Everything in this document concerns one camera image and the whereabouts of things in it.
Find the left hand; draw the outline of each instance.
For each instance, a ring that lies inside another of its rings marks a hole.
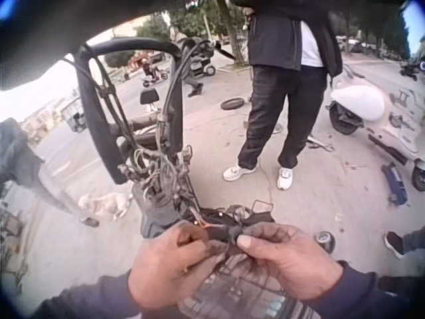
[[[226,245],[181,221],[155,239],[142,242],[128,278],[128,288],[142,309],[176,304],[202,285],[223,260]]]

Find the person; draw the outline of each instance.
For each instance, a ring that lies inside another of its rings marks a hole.
[[[81,223],[98,227],[99,221],[89,217],[58,186],[44,160],[34,153],[27,142],[26,133],[15,119],[8,118],[0,122],[0,175],[7,176],[57,209],[79,216]]]
[[[150,61],[147,58],[141,60],[141,67],[143,68],[146,76],[152,76],[155,81],[159,80],[159,69],[155,65],[151,65]]]
[[[183,43],[185,42],[185,39],[187,38],[187,35],[185,35],[184,33],[179,31],[179,28],[177,28],[176,26],[171,26],[170,27],[170,39],[171,41],[173,41],[174,43],[176,43],[177,45],[183,45]],[[200,38],[196,38],[193,37],[192,39],[194,39],[195,42],[197,41],[201,41],[202,39]],[[187,46],[185,45],[183,47],[183,56],[186,56],[189,51],[192,49],[192,46]],[[196,95],[201,95],[202,94],[202,89],[204,87],[203,83],[198,82],[195,77],[192,74],[192,70],[191,70],[191,63],[187,63],[185,68],[182,71],[182,75],[181,78],[183,80],[184,83],[192,86],[192,92],[190,92],[187,97],[191,98],[192,96],[196,96]]]
[[[402,259],[407,253],[425,249],[425,227],[403,237],[389,231],[384,236],[384,243],[398,259]],[[379,278],[378,286],[399,296],[425,298],[424,276],[382,276]]]
[[[223,178],[236,181],[254,173],[288,97],[288,135],[278,157],[277,186],[290,188],[298,155],[311,134],[331,78],[342,58],[328,17],[326,0],[233,0],[249,7],[249,63],[253,68],[252,109],[237,164]]]
[[[324,319],[403,318],[412,308],[406,299],[379,290],[375,274],[337,263],[296,227],[259,223],[243,230],[237,245]],[[140,312],[145,319],[187,318],[176,315],[175,305],[195,293],[225,251],[226,245],[209,240],[204,229],[180,221],[144,240],[128,273],[64,290],[43,301],[32,318],[116,319]]]

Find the wrench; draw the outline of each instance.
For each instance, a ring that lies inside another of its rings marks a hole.
[[[311,144],[311,146],[309,146],[309,148],[313,148],[313,149],[315,149],[315,148],[323,148],[327,152],[334,152],[335,151],[335,148],[332,145],[330,145],[330,144],[324,144],[324,143],[320,142],[319,140],[316,140],[312,136],[309,136],[307,138],[307,143],[310,143]]]

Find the scooter body panel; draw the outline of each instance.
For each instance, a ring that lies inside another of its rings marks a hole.
[[[332,99],[365,121],[376,121],[385,112],[384,98],[379,90],[367,85],[352,85],[332,91]]]

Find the blue part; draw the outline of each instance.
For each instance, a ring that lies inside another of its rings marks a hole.
[[[17,0],[3,0],[0,3],[0,21],[6,21],[12,15],[17,2]]]
[[[388,181],[388,185],[390,186],[390,190],[392,193],[392,202],[399,205],[404,205],[407,202],[407,192],[404,188],[403,180],[401,179],[401,175],[397,171],[394,163],[391,163],[388,166],[382,166],[382,172],[385,174],[386,180]]]

